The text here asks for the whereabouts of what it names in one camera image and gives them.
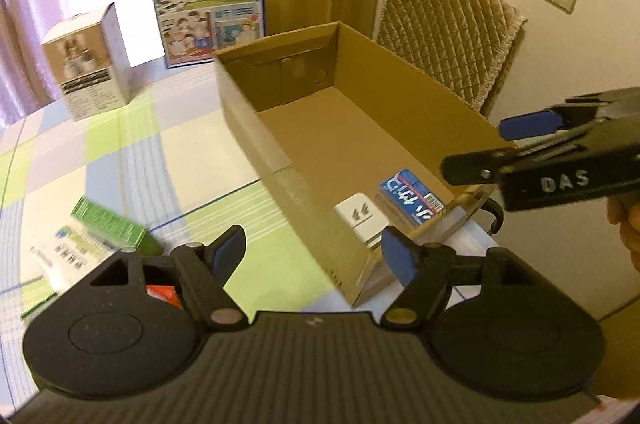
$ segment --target round black disc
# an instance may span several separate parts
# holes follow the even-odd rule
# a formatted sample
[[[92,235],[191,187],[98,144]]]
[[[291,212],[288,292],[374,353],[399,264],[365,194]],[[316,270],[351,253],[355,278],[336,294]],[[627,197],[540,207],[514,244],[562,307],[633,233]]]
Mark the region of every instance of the round black disc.
[[[585,388],[600,365],[598,324],[549,288],[482,292],[440,315],[429,341],[454,378],[499,398],[544,400]]]
[[[190,315],[147,295],[139,255],[100,267],[27,328],[22,349],[40,387],[78,397],[129,395],[172,377],[196,349]]]

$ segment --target white wall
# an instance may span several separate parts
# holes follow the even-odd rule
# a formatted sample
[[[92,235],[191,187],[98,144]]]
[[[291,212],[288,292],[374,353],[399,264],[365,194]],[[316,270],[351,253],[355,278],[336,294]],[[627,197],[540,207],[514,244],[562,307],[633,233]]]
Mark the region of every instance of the white wall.
[[[543,0],[506,1],[529,22],[492,122],[577,94],[640,86],[640,0],[578,0],[570,16]],[[603,200],[509,214],[498,240],[594,315],[640,294]]]

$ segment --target metal screw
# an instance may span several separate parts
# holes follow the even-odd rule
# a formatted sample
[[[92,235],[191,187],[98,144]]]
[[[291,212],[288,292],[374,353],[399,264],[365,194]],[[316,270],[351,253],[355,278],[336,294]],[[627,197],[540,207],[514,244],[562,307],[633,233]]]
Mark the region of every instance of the metal screw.
[[[394,325],[410,325],[418,319],[418,314],[411,309],[391,309],[385,314],[385,319]]]
[[[219,325],[235,325],[242,321],[242,312],[236,309],[218,309],[210,317],[211,321]]]

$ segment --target table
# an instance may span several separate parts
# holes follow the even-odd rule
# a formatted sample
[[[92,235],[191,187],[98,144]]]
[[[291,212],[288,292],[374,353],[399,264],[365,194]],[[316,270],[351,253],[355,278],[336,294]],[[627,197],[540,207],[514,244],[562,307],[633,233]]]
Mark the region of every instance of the table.
[[[69,220],[82,195],[150,228],[167,249],[209,243],[232,224],[247,234],[246,257],[225,289],[255,311],[347,311],[280,212],[228,130],[216,63],[178,73],[161,60],[134,70],[129,105],[71,122],[58,101],[0,138],[0,414],[35,391],[24,364],[20,314],[50,292],[27,254]],[[468,222],[448,242],[484,254],[495,242]],[[478,293],[460,287],[450,304]],[[359,306],[375,317],[401,291],[398,282]]]

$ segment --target chair backrest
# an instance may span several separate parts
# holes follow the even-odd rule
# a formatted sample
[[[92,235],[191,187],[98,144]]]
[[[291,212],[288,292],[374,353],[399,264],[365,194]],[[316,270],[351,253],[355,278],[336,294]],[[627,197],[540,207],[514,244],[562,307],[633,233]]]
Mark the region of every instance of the chair backrest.
[[[526,20],[503,0],[386,0],[377,41],[487,115]]]

